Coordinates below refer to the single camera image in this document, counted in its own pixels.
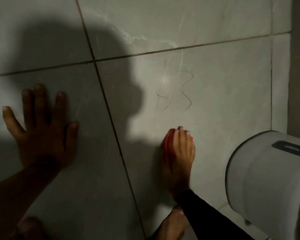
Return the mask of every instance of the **black label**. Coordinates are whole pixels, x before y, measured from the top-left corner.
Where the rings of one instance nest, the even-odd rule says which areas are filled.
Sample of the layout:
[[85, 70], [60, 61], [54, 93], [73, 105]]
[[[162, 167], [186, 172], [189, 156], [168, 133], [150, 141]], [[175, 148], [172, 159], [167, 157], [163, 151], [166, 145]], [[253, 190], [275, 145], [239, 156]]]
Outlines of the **black label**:
[[293, 143], [290, 143], [287, 141], [280, 140], [280, 141], [273, 143], [272, 147], [282, 150], [282, 151], [285, 151], [285, 152], [288, 152], [288, 153], [291, 153], [291, 154], [294, 154], [294, 155], [297, 155], [297, 156], [300, 156], [300, 145], [296, 145], [296, 144], [293, 144]]

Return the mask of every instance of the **trash can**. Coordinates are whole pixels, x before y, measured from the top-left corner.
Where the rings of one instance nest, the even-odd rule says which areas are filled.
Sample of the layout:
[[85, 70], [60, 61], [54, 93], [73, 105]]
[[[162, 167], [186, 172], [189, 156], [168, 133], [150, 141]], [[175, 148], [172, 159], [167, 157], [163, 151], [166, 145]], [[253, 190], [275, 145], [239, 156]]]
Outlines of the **trash can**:
[[231, 208], [274, 240], [300, 239], [300, 139], [259, 133], [232, 153], [225, 173]]

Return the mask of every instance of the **person's left hand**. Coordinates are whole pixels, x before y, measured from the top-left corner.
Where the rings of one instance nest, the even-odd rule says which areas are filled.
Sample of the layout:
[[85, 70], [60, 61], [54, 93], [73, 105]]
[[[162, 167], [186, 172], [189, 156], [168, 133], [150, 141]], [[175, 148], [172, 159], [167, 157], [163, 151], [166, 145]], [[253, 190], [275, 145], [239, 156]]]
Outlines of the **person's left hand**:
[[22, 91], [25, 129], [16, 120], [12, 109], [2, 108], [3, 119], [15, 138], [23, 167], [38, 160], [53, 158], [61, 168], [70, 165], [77, 150], [79, 124], [66, 122], [66, 95], [58, 92], [52, 112], [48, 107], [46, 89], [36, 84], [34, 91]]

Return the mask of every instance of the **tile floor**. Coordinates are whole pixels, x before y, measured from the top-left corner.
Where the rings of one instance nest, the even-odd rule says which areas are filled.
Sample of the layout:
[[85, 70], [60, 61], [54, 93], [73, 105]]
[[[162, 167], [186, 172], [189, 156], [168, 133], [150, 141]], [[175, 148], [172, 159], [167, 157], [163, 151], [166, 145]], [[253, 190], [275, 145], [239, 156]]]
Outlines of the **tile floor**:
[[[184, 125], [197, 146], [195, 193], [265, 240], [229, 207], [224, 174], [242, 141], [287, 131], [290, 8], [291, 0], [0, 0], [0, 180], [20, 169], [1, 106], [22, 121], [21, 90], [44, 83], [51, 97], [68, 94], [69, 117], [80, 122], [75, 163], [29, 209], [56, 238], [150, 236], [174, 205], [157, 184], [158, 146]], [[195, 239], [191, 229], [184, 239]]]

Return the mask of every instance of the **person's right arm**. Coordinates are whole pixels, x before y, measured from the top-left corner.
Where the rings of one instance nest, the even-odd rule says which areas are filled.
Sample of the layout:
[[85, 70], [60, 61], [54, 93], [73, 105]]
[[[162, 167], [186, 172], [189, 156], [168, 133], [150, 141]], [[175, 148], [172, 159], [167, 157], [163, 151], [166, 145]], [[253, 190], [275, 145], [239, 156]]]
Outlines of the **person's right arm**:
[[197, 238], [200, 240], [213, 236], [213, 238], [222, 239], [226, 234], [238, 239], [252, 240], [253, 238], [244, 230], [190, 189], [190, 174], [196, 148], [191, 141], [190, 132], [184, 130], [181, 126], [175, 130], [173, 149], [176, 154], [176, 160], [172, 165], [164, 164], [163, 174], [168, 181], [169, 191], [182, 207]]

